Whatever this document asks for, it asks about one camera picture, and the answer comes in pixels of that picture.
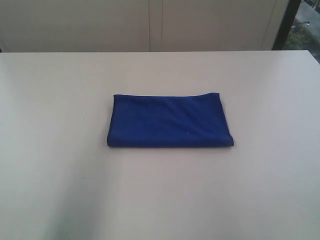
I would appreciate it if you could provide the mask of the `blue towel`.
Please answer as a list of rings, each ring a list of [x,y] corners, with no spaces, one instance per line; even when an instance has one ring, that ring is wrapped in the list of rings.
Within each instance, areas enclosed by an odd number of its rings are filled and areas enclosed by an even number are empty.
[[[228,148],[234,146],[220,94],[115,94],[106,137],[115,148]]]

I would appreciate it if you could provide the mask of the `black window frame post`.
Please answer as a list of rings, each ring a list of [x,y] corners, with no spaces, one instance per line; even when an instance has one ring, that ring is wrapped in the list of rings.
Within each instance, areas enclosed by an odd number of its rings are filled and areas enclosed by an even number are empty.
[[[292,24],[300,7],[301,0],[290,0],[285,10],[272,51],[281,51],[286,43]]]

